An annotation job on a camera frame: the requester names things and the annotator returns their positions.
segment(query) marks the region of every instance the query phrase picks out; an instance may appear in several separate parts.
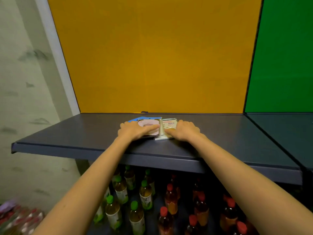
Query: yellow wall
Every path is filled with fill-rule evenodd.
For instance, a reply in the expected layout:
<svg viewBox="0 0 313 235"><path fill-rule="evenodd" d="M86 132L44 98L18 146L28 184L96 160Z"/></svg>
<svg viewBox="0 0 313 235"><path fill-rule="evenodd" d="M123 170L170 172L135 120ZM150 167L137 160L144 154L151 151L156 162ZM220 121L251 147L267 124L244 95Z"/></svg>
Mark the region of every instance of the yellow wall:
<svg viewBox="0 0 313 235"><path fill-rule="evenodd" d="M243 112L261 0L49 4L81 112Z"/></svg>

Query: hand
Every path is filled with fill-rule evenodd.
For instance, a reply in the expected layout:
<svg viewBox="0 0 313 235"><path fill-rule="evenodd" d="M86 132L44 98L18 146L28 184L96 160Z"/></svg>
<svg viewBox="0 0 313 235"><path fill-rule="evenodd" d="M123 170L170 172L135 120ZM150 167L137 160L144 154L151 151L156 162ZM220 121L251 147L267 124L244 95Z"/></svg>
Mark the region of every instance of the hand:
<svg viewBox="0 0 313 235"><path fill-rule="evenodd" d="M156 130L160 125L140 126L137 121L125 122L120 124L117 134L120 138L126 138L130 141L137 140L148 134L152 130Z"/></svg>
<svg viewBox="0 0 313 235"><path fill-rule="evenodd" d="M192 122L180 120L176 125L176 129L165 129L165 132L180 141L189 142L190 138L200 134L200 129Z"/></svg>

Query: forearm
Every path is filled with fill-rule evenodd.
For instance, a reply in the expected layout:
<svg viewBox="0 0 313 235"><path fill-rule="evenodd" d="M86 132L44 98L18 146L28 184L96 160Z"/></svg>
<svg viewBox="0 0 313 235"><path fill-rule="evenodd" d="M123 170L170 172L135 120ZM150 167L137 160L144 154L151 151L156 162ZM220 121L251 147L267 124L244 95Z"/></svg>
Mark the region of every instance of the forearm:
<svg viewBox="0 0 313 235"><path fill-rule="evenodd" d="M259 232L312 234L313 214L274 182L208 140L190 139Z"/></svg>
<svg viewBox="0 0 313 235"><path fill-rule="evenodd" d="M85 234L130 140L116 138L58 202L35 235Z"/></svg>

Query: gray wall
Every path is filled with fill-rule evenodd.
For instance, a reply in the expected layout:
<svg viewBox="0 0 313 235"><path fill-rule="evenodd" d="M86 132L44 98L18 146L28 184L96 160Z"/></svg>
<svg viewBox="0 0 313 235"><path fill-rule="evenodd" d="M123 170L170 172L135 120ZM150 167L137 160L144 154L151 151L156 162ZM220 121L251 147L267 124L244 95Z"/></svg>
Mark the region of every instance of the gray wall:
<svg viewBox="0 0 313 235"><path fill-rule="evenodd" d="M0 202L49 211L76 182L73 159L10 154L12 142L70 116L34 0L0 0Z"/></svg>

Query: green wall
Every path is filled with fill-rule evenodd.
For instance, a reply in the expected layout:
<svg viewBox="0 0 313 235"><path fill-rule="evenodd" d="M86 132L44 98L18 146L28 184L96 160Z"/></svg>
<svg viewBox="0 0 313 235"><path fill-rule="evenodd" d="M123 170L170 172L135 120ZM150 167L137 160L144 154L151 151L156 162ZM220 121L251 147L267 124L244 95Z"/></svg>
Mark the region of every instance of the green wall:
<svg viewBox="0 0 313 235"><path fill-rule="evenodd" d="M313 111L313 0L264 0L245 111Z"/></svg>

